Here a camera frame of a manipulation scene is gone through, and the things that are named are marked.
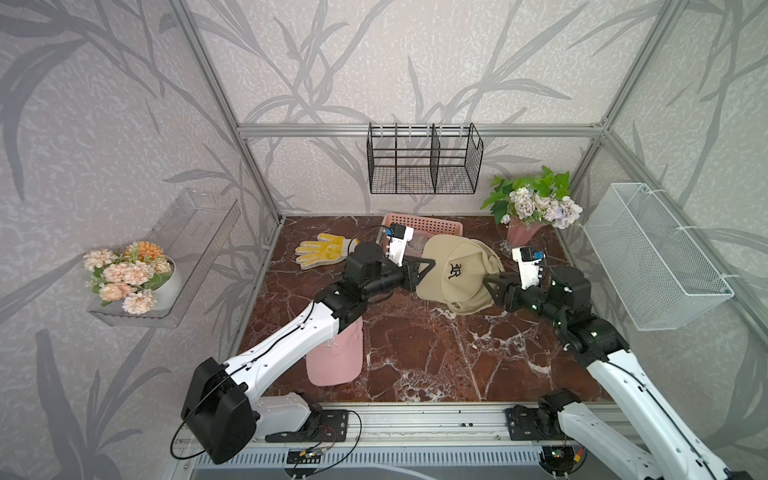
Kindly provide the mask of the artificial flower bouquet green leaves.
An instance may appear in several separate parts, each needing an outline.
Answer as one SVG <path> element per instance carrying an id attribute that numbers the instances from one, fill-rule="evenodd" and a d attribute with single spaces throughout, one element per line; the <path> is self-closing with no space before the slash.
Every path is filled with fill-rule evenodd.
<path id="1" fill-rule="evenodd" d="M 491 191 L 481 208 L 488 210 L 497 224 L 517 220 L 530 227 L 550 225 L 564 230 L 577 224 L 583 207 L 571 197 L 571 173 L 555 173 L 547 166 L 538 175 L 506 179 L 495 176 Z"/>

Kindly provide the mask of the aluminium front rail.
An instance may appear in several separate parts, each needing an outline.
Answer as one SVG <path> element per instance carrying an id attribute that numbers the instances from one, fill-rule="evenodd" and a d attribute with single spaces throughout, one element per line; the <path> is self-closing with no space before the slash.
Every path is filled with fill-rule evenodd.
<path id="1" fill-rule="evenodd" d="M 355 441 L 368 446 L 507 446 L 533 445 L 508 433 L 504 402 L 325 403 L 347 410 L 344 421 L 323 422 L 310 431 L 335 452 Z"/>

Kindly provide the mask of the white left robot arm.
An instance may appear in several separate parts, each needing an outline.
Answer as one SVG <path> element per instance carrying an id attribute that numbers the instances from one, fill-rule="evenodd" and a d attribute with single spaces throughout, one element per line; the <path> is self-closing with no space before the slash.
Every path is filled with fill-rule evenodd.
<path id="1" fill-rule="evenodd" d="M 321 289 L 294 320 L 247 352 L 223 363 L 210 357 L 194 370 L 181 410 L 186 426 L 216 464 L 232 459 L 257 431 L 263 393 L 285 371 L 357 321 L 371 299 L 397 289 L 413 292 L 436 261 L 392 260 L 364 243 L 345 260 L 343 273 Z"/>

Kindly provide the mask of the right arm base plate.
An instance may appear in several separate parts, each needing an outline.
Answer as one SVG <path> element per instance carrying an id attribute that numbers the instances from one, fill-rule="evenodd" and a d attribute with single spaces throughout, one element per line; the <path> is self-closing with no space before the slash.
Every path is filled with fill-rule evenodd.
<path id="1" fill-rule="evenodd" d="M 504 410 L 512 441 L 569 441 L 558 422 L 557 412 L 542 407 L 514 405 Z"/>

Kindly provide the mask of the pink baseball cap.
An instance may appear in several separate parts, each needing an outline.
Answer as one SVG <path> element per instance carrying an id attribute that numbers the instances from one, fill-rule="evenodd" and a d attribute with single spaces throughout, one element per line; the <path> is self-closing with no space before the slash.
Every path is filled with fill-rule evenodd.
<path id="1" fill-rule="evenodd" d="M 358 318 L 343 332 L 306 355 L 306 371 L 313 385 L 341 385 L 360 375 L 364 357 L 363 325 L 363 319 Z"/>

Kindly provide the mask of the aluminium back crossbar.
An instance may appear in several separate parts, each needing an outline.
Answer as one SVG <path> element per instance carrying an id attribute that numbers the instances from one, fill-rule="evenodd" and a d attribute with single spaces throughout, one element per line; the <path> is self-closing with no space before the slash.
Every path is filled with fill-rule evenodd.
<path id="1" fill-rule="evenodd" d="M 597 124 L 474 124 L 482 137 L 599 137 L 604 128 Z M 432 124 L 243 124 L 237 127 L 242 138 L 351 138 L 366 137 L 369 132 L 378 137 L 426 137 Z"/>

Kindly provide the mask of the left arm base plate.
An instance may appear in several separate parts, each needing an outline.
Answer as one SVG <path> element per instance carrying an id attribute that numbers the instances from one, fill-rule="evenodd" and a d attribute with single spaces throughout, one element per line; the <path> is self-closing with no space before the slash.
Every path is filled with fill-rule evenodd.
<path id="1" fill-rule="evenodd" d="M 314 411 L 295 432 L 279 432 L 265 437 L 267 443 L 336 443 L 345 442 L 350 410 Z"/>

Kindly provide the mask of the pink perforated plastic basket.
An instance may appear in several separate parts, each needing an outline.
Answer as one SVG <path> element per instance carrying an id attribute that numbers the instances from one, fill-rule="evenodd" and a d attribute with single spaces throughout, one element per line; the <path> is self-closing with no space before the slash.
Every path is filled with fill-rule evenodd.
<path id="1" fill-rule="evenodd" d="M 392 223 L 414 229 L 414 236 L 407 243 L 406 253 L 420 256 L 426 242 L 435 235 L 463 235 L 463 224 L 458 221 L 421 217 L 410 214 L 388 213 L 384 216 L 382 225 L 389 227 Z"/>

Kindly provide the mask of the white mesh wall basket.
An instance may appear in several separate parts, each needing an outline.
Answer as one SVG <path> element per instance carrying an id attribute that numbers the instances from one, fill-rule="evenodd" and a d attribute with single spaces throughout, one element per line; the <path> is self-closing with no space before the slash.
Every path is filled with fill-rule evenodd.
<path id="1" fill-rule="evenodd" d="M 645 183 L 613 183 L 585 233 L 635 328 L 679 329 L 734 297 L 688 228 Z"/>

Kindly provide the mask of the aluminium frame corner post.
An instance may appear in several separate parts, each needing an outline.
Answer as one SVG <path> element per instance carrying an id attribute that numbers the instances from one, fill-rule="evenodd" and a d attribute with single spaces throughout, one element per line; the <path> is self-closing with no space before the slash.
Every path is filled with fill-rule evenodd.
<path id="1" fill-rule="evenodd" d="M 663 49 L 680 16 L 688 5 L 684 0 L 663 1 L 657 18 L 631 64 L 603 119 L 596 125 L 597 134 L 592 137 L 578 168 L 572 176 L 572 187 L 578 190 L 589 173 L 590 167 L 604 144 L 613 135 L 615 124 L 626 109 L 656 56 Z"/>

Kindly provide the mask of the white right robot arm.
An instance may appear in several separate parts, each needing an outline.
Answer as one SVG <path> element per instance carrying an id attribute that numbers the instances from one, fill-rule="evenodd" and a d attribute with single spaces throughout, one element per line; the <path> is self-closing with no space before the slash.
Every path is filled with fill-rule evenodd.
<path id="1" fill-rule="evenodd" d="M 521 275 L 488 275 L 483 284 L 507 312 L 529 310 L 551 323 L 556 337 L 610 395 L 640 444 L 598 418 L 579 397 L 560 389 L 535 408 L 506 410 L 512 439 L 573 440 L 621 479 L 747 479 L 729 468 L 689 428 L 648 378 L 628 342 L 592 311 L 591 284 L 575 267 L 557 266 L 547 288 Z"/>

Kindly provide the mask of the white pot peach flowers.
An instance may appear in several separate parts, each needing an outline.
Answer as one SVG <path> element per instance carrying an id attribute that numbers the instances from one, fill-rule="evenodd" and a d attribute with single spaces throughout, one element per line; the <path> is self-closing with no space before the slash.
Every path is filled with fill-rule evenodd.
<path id="1" fill-rule="evenodd" d="M 101 305 L 119 303 L 130 315 L 170 309 L 183 287 L 180 267 L 148 241 L 134 241 L 117 251 L 91 250 L 83 256 L 83 267 Z"/>

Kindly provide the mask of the yellow white work glove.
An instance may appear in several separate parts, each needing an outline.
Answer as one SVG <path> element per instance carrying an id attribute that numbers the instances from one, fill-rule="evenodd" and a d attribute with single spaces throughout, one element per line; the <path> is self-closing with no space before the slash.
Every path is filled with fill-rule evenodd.
<path id="1" fill-rule="evenodd" d="M 316 240 L 302 241 L 295 249 L 296 262 L 302 270 L 338 264 L 353 253 L 359 244 L 358 239 L 320 233 Z"/>

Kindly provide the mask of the clear acrylic wall shelf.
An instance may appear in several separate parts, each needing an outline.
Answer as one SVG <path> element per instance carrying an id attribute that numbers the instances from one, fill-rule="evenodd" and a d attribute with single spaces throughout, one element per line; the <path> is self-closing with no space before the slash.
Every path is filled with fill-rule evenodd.
<path id="1" fill-rule="evenodd" d="M 134 293 L 150 290 L 154 304 L 134 314 L 122 300 L 95 297 L 87 312 L 110 326 L 178 327 L 240 216 L 233 197 L 184 190 L 144 238 L 163 251 L 148 258 L 161 270 Z"/>

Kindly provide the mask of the beige baseball cap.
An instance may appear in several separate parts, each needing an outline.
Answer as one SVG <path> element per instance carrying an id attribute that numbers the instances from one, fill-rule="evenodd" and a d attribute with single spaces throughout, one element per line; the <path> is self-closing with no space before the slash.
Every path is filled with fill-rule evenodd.
<path id="1" fill-rule="evenodd" d="M 504 271 L 500 257 L 485 243 L 454 235 L 435 235 L 424 246 L 422 259 L 435 262 L 416 288 L 416 295 L 469 315 L 494 305 L 483 281 Z"/>

